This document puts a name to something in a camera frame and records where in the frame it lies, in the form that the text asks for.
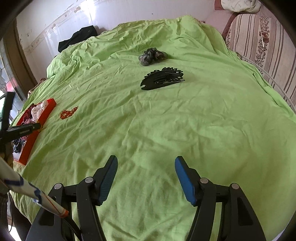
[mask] red tray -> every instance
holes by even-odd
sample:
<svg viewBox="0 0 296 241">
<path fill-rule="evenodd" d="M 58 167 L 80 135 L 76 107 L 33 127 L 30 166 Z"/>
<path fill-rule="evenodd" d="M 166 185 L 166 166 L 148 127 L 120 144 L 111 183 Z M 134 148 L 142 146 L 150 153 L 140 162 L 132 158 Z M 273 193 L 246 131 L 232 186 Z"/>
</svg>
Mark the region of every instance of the red tray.
<svg viewBox="0 0 296 241">
<path fill-rule="evenodd" d="M 49 99 L 47 100 L 48 102 L 48 106 L 46 106 L 45 110 L 43 111 L 43 113 L 41 114 L 41 116 L 39 117 L 38 121 L 41 124 L 41 129 L 38 131 L 34 131 L 32 134 L 29 135 L 25 145 L 22 148 L 22 151 L 20 153 L 13 153 L 13 159 L 18 162 L 21 163 L 23 165 L 27 164 L 28 158 L 30 156 L 31 150 L 34 146 L 34 143 L 37 139 L 37 136 L 39 135 L 39 132 L 42 131 L 42 127 L 44 125 L 44 123 L 46 122 L 49 114 L 52 112 L 52 110 L 54 109 L 54 107 L 57 105 L 56 102 L 54 101 L 54 99 Z M 17 122 L 17 126 L 19 126 L 22 121 L 24 119 L 24 115 L 22 115 L 22 117 L 20 118 L 20 120 Z"/>
</svg>

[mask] wall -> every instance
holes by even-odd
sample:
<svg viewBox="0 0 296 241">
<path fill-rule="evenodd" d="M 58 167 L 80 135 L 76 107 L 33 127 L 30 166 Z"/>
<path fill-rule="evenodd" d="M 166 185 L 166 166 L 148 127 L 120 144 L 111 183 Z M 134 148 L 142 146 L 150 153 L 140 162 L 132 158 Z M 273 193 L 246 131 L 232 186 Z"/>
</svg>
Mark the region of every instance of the wall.
<svg viewBox="0 0 296 241">
<path fill-rule="evenodd" d="M 82 27 L 98 33 L 120 23 L 176 18 L 190 14 L 205 20 L 214 0 L 34 0 L 17 17 L 17 29 L 28 64 L 37 79 L 58 54 L 58 43 Z"/>
</svg>

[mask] wrinkled fabric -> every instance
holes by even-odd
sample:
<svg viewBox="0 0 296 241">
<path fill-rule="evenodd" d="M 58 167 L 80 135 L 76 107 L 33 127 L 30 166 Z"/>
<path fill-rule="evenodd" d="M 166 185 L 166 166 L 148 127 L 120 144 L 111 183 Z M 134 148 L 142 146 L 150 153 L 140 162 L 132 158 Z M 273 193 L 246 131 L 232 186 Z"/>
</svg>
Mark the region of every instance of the wrinkled fabric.
<svg viewBox="0 0 296 241">
<path fill-rule="evenodd" d="M 143 67 L 138 56 L 150 46 L 168 59 Z M 143 77 L 164 67 L 182 70 L 185 81 L 141 90 Z M 267 240 L 289 222 L 296 208 L 295 114 L 213 27 L 191 16 L 121 24 L 64 50 L 47 74 L 24 109 L 49 98 L 57 105 L 28 164 L 15 170 L 48 193 L 56 183 L 92 176 L 116 155 L 113 186 L 97 208 L 107 240 L 185 240 L 196 208 L 175 173 L 179 155 L 213 183 L 238 183 Z M 39 207 L 19 194 L 14 200 L 33 221 Z M 211 240 L 219 211 L 217 204 Z"/>
<path fill-rule="evenodd" d="M 221 5 L 225 10 L 233 12 L 257 13 L 262 3 L 258 0 L 221 0 Z"/>
</svg>

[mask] black mount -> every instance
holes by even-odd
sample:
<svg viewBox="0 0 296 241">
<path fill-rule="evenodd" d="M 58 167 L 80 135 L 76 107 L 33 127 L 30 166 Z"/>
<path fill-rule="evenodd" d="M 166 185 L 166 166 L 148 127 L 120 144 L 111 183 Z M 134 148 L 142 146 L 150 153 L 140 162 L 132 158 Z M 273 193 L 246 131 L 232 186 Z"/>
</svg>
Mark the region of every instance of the black mount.
<svg viewBox="0 0 296 241">
<path fill-rule="evenodd" d="M 31 134 L 33 131 L 41 129 L 40 123 L 31 123 L 9 127 L 9 115 L 12 109 L 15 92 L 7 92 L 0 97 L 0 149 L 6 143 L 12 142 L 23 136 Z"/>
<path fill-rule="evenodd" d="M 117 158 L 110 156 L 93 177 L 77 185 L 54 185 L 49 196 L 69 211 L 69 217 L 60 218 L 41 208 L 26 240 L 75 241 L 75 234 L 83 241 L 106 241 L 96 206 L 107 199 L 117 167 Z M 218 241 L 266 241 L 259 220 L 238 184 L 215 185 L 189 168 L 182 156 L 176 158 L 175 169 L 186 199 L 198 207 L 186 241 L 210 240 L 217 202 L 222 203 Z M 72 202 L 77 203 L 80 229 L 71 219 Z"/>
<path fill-rule="evenodd" d="M 72 202 L 77 203 L 80 229 L 69 224 L 66 218 L 41 208 L 26 241 L 75 241 L 74 233 L 83 241 L 106 241 L 96 206 L 101 206 L 107 199 L 117 167 L 116 156 L 110 156 L 106 165 L 99 168 L 93 177 L 87 177 L 77 185 L 65 187 L 61 183 L 55 184 L 48 196 L 69 211 L 70 220 Z"/>
<path fill-rule="evenodd" d="M 198 207 L 187 241 L 209 241 L 217 202 L 222 203 L 218 241 L 266 241 L 259 220 L 238 184 L 215 185 L 189 168 L 182 156 L 175 168 L 188 201 Z"/>
</svg>

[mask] black claw clip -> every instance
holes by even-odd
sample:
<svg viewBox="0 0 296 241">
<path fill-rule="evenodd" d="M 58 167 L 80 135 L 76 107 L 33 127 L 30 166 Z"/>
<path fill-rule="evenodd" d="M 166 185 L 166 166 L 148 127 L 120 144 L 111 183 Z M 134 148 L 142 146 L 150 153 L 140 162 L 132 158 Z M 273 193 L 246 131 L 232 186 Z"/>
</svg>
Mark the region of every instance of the black claw clip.
<svg viewBox="0 0 296 241">
<path fill-rule="evenodd" d="M 151 73 L 148 73 L 142 80 L 140 86 L 142 90 L 154 90 L 164 86 L 176 84 L 182 82 L 183 80 L 183 71 L 165 67 L 162 70 L 154 70 Z"/>
<path fill-rule="evenodd" d="M 217 241 L 266 241 L 259 220 L 238 184 L 215 185 L 189 168 L 182 156 L 175 159 L 175 170 L 186 199 L 198 207 L 186 241 L 210 240 L 216 202 L 222 203 Z"/>
</svg>

